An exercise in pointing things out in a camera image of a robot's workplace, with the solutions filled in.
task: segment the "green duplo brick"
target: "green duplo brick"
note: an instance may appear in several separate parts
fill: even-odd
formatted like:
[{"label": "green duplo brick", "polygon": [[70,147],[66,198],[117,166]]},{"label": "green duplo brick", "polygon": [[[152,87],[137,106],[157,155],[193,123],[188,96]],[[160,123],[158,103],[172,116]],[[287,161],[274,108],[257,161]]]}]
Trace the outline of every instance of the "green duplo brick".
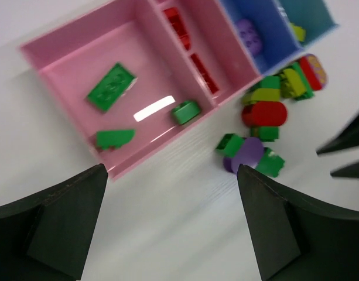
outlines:
[{"label": "green duplo brick", "polygon": [[257,90],[259,88],[267,89],[281,89],[281,81],[277,76],[267,76],[259,83],[255,84],[250,91]]},{"label": "green duplo brick", "polygon": [[97,146],[104,150],[120,148],[129,143],[135,136],[135,130],[100,131],[96,134]]},{"label": "green duplo brick", "polygon": [[217,145],[216,151],[223,156],[233,158],[244,143],[244,139],[237,134],[227,133]]},{"label": "green duplo brick", "polygon": [[172,115],[179,125],[183,125],[201,113],[201,108],[195,101],[185,101],[172,110]]},{"label": "green duplo brick", "polygon": [[107,112],[121,95],[133,86],[136,77],[117,63],[87,96],[89,102]]},{"label": "green duplo brick", "polygon": [[278,177],[283,167],[285,167],[285,161],[272,149],[265,148],[264,155],[257,165],[256,171],[269,177]]},{"label": "green duplo brick", "polygon": [[251,128],[251,136],[262,142],[274,142],[279,139],[279,127],[254,127]]}]

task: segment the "lego brick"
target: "lego brick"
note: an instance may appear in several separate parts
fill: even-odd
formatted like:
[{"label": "lego brick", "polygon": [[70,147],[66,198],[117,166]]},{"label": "lego brick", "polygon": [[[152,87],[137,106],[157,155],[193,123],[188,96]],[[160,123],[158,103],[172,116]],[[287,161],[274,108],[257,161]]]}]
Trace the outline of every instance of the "lego brick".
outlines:
[{"label": "lego brick", "polygon": [[294,25],[293,23],[291,23],[291,27],[294,30],[297,39],[300,42],[304,42],[306,40],[306,30],[301,26]]},{"label": "lego brick", "polygon": [[307,54],[298,60],[313,91],[324,89],[327,84],[327,75],[319,59],[313,54]]},{"label": "lego brick", "polygon": [[218,92],[220,89],[218,88],[214,80],[210,77],[208,70],[204,67],[199,56],[197,54],[192,54],[191,59],[195,64],[195,66],[197,67],[198,71],[200,72],[201,76],[203,77],[211,93],[214,94]]},{"label": "lego brick", "polygon": [[254,91],[259,88],[268,88],[268,89],[281,89],[281,81],[277,76],[267,76],[259,83],[255,84],[250,90]]},{"label": "lego brick", "polygon": [[272,149],[265,148],[264,155],[255,169],[266,176],[278,177],[284,166],[285,161],[279,155]]},{"label": "lego brick", "polygon": [[313,90],[312,90],[311,86],[309,85],[309,82],[308,82],[306,76],[304,75],[302,69],[300,68],[299,63],[295,62],[291,65],[291,67],[299,74],[300,78],[303,81],[304,86],[306,87],[306,92],[303,95],[301,95],[300,97],[295,98],[295,100],[300,101],[300,100],[306,100],[309,98],[313,98],[314,97]]},{"label": "lego brick", "polygon": [[225,157],[224,168],[230,173],[237,174],[240,165],[251,168],[257,167],[264,155],[264,145],[258,138],[246,138],[242,147],[234,157]]},{"label": "lego brick", "polygon": [[294,69],[283,69],[280,76],[282,78],[281,94],[283,98],[297,98],[306,93],[306,87]]},{"label": "lego brick", "polygon": [[279,89],[260,88],[254,90],[253,92],[246,93],[242,98],[242,104],[250,105],[258,101],[279,101],[280,98],[281,98],[281,91]]},{"label": "lego brick", "polygon": [[182,45],[188,51],[191,49],[190,36],[187,32],[187,29],[184,26],[182,21],[182,17],[179,14],[179,10],[177,8],[169,8],[163,11],[172,24],[173,29],[177,33]]},{"label": "lego brick", "polygon": [[244,139],[235,133],[227,133],[217,145],[216,151],[225,157],[234,157],[244,143]]},{"label": "lego brick", "polygon": [[287,117],[287,109],[281,102],[259,101],[242,111],[242,120],[247,127],[279,127]]},{"label": "lego brick", "polygon": [[107,112],[121,95],[133,86],[136,77],[117,63],[87,96],[89,102]]},{"label": "lego brick", "polygon": [[120,148],[135,136],[135,130],[100,131],[96,134],[97,146],[101,149]]},{"label": "lego brick", "polygon": [[236,27],[239,31],[239,36],[249,52],[254,57],[259,55],[264,45],[255,25],[249,19],[241,19],[237,22]]},{"label": "lego brick", "polygon": [[251,128],[251,136],[259,138],[262,142],[274,142],[279,139],[279,127]]},{"label": "lego brick", "polygon": [[195,101],[185,101],[172,110],[172,115],[179,125],[183,125],[201,113],[201,108]]}]

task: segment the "white table surface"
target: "white table surface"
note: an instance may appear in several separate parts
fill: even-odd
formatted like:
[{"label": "white table surface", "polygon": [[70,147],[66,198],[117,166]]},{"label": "white table surface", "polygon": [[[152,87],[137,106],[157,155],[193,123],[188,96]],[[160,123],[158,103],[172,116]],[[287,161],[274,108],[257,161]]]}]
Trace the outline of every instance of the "white table surface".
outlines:
[{"label": "white table surface", "polygon": [[[0,205],[97,164],[17,46],[103,2],[0,1]],[[309,51],[330,84],[315,99],[288,103],[289,120],[270,147],[286,159],[279,182],[359,210],[359,181],[329,175],[359,159],[359,149],[315,154],[359,110],[359,0],[328,3],[341,28]],[[229,102],[108,183],[82,280],[260,280],[236,178],[213,153],[225,133],[247,134],[239,116],[238,101]]]}]

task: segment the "lime green brick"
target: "lime green brick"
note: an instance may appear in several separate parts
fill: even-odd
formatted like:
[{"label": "lime green brick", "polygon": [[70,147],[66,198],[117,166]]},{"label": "lime green brick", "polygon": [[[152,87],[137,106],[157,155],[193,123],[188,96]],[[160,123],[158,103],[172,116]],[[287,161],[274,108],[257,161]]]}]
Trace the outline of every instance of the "lime green brick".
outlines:
[{"label": "lime green brick", "polygon": [[251,105],[258,101],[279,101],[280,98],[281,91],[279,89],[259,88],[244,94],[242,104]]},{"label": "lime green brick", "polygon": [[291,27],[294,30],[294,33],[300,42],[304,42],[306,40],[306,30],[302,28],[301,26],[294,25],[291,23]]},{"label": "lime green brick", "polygon": [[306,87],[306,93],[304,95],[301,95],[300,97],[297,97],[295,98],[295,100],[297,101],[300,101],[300,100],[306,100],[306,99],[309,99],[309,98],[313,98],[314,97],[314,93],[313,93],[313,90],[306,78],[306,76],[304,75],[304,72],[302,70],[302,68],[300,67],[299,63],[295,62],[291,65],[291,67],[296,71],[298,72],[298,74],[300,75],[302,81],[303,81],[303,84],[304,86]]}]

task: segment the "purple lego piece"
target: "purple lego piece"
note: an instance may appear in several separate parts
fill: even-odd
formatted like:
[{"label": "purple lego piece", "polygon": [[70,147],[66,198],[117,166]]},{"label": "purple lego piece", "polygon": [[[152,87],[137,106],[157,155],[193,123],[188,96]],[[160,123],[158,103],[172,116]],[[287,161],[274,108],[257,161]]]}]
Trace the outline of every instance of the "purple lego piece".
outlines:
[{"label": "purple lego piece", "polygon": [[237,23],[239,36],[253,56],[257,56],[262,51],[262,39],[257,32],[254,24],[249,19],[242,19]]},{"label": "purple lego piece", "polygon": [[237,155],[224,158],[224,168],[230,173],[237,174],[240,165],[256,168],[264,155],[264,145],[258,138],[247,138]]}]

